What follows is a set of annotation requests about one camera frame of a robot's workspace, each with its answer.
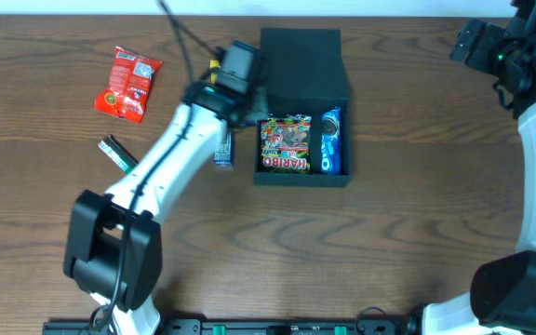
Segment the Haribo candy bag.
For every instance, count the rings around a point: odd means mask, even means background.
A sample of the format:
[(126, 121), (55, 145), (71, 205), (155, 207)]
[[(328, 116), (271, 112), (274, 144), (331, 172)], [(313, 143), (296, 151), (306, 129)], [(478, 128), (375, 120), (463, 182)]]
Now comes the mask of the Haribo candy bag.
[(309, 174), (311, 126), (312, 117), (303, 114), (261, 121), (261, 171)]

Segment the black box container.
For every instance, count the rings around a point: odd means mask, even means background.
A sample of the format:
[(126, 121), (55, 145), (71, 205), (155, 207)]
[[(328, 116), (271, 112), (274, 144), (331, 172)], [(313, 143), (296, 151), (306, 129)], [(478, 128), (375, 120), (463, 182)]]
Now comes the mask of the black box container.
[[(261, 29), (261, 55), (268, 111), (272, 116), (312, 117), (308, 173), (276, 172), (262, 165), (256, 137), (256, 185), (343, 188), (351, 179), (350, 87), (342, 60), (339, 29)], [(322, 116), (339, 107), (341, 172), (326, 175), (322, 165)]]

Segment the blue Oreo pack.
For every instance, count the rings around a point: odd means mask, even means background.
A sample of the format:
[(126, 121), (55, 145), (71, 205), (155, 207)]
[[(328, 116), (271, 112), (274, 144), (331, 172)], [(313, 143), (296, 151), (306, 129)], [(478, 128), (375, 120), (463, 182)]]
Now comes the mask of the blue Oreo pack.
[(342, 171), (341, 108), (322, 115), (321, 173), (339, 175)]

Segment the red snack bag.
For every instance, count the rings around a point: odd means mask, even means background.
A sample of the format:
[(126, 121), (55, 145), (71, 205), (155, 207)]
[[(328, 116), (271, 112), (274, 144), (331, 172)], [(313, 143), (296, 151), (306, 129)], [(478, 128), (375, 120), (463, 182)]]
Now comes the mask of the red snack bag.
[(108, 87), (97, 96), (94, 108), (114, 117), (140, 123), (151, 93), (154, 74), (162, 64), (161, 60), (116, 47)]

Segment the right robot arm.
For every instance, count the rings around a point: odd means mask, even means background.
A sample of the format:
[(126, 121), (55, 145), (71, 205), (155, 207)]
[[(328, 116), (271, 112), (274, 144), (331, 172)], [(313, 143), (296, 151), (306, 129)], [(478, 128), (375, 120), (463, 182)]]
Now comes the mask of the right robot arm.
[(410, 315), (405, 334), (536, 334), (536, 0), (512, 2), (506, 27), (470, 19), (449, 56), (495, 77), (524, 152), (524, 209), (514, 254), (481, 265), (468, 292)]

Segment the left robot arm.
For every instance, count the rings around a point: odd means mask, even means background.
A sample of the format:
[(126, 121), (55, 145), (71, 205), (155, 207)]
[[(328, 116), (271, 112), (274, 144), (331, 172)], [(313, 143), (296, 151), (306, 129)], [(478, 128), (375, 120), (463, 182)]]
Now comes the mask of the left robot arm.
[(162, 270), (161, 231), (192, 177), (232, 129), (268, 114), (266, 87), (242, 93), (198, 81), (167, 130), (104, 194), (85, 190), (70, 219), (63, 272), (98, 302), (80, 334), (154, 334), (152, 291)]

